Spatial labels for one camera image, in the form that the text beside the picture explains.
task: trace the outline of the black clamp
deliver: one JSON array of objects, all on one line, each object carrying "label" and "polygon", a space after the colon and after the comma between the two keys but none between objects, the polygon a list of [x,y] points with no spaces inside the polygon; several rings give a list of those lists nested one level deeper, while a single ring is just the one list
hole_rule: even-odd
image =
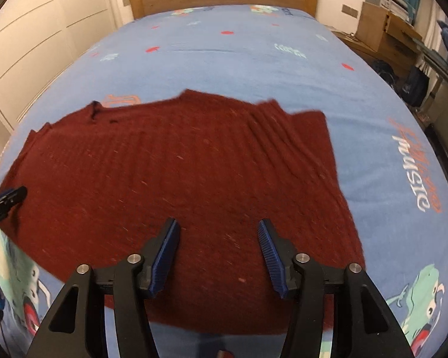
[{"label": "black clamp", "polygon": [[0,194],[0,221],[4,220],[10,209],[22,203],[27,196],[27,188],[22,186],[17,189],[10,189]]},{"label": "black clamp", "polygon": [[326,294],[335,304],[331,358],[413,358],[395,316],[359,264],[320,265],[279,237],[267,219],[259,222],[258,236],[274,290],[295,300],[281,358],[319,357]]},{"label": "black clamp", "polygon": [[117,265],[80,265],[49,308],[27,358],[106,358],[105,295],[113,295],[121,358],[159,358],[143,299],[164,288],[180,226],[168,218],[156,238]]},{"label": "black clamp", "polygon": [[[65,283],[34,337],[27,358],[106,358],[104,295],[112,294],[121,358],[159,358],[143,299],[162,290],[179,242],[169,218],[156,238],[116,266],[80,265]],[[320,265],[280,238],[270,222],[258,238],[274,289],[295,300],[281,358],[318,358],[324,296],[334,295],[331,358],[413,358],[385,300],[356,263],[345,269]]]}]

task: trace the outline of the storage box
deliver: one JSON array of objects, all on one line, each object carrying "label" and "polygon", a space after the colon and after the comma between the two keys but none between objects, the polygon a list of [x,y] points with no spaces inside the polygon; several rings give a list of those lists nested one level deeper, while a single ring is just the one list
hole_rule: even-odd
[{"label": "storage box", "polygon": [[417,61],[418,48],[412,38],[421,40],[421,35],[386,8],[363,3],[355,37],[403,70]]}]

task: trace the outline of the red dot pattern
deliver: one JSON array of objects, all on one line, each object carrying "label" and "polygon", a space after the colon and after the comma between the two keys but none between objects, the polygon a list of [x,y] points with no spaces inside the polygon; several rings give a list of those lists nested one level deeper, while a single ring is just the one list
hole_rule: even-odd
[{"label": "red dot pattern", "polygon": [[156,47],[151,47],[150,49],[147,49],[146,50],[146,52],[154,52],[154,51],[157,51],[159,49],[159,46],[156,46]]}]

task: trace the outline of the metal screw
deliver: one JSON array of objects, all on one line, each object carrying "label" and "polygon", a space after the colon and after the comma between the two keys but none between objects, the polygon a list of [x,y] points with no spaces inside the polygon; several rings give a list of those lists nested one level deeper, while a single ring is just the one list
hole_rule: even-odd
[{"label": "metal screw", "polygon": [[89,265],[86,265],[86,264],[81,264],[77,269],[76,269],[76,271],[79,273],[79,274],[85,274],[86,272],[88,272],[90,270],[90,267],[89,267]]},{"label": "metal screw", "polygon": [[295,256],[295,259],[299,263],[308,263],[311,260],[311,257],[308,254],[299,253],[297,256]]},{"label": "metal screw", "polygon": [[348,269],[350,269],[353,273],[360,273],[362,271],[362,267],[357,263],[350,264]]},{"label": "metal screw", "polygon": [[140,261],[141,261],[141,256],[138,254],[132,254],[132,255],[128,256],[128,262],[130,264],[136,264]]}]

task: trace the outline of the bag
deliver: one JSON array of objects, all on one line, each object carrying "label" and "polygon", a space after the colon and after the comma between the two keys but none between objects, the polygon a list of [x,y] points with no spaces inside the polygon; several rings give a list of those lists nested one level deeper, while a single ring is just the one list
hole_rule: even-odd
[{"label": "bag", "polygon": [[410,106],[419,107],[428,92],[430,78],[418,67],[412,66],[398,95]]},{"label": "bag", "polygon": [[380,59],[376,59],[372,62],[370,67],[375,71],[380,78],[382,78],[388,85],[394,90],[395,82],[397,81],[397,76],[393,72],[392,66],[387,62]]}]

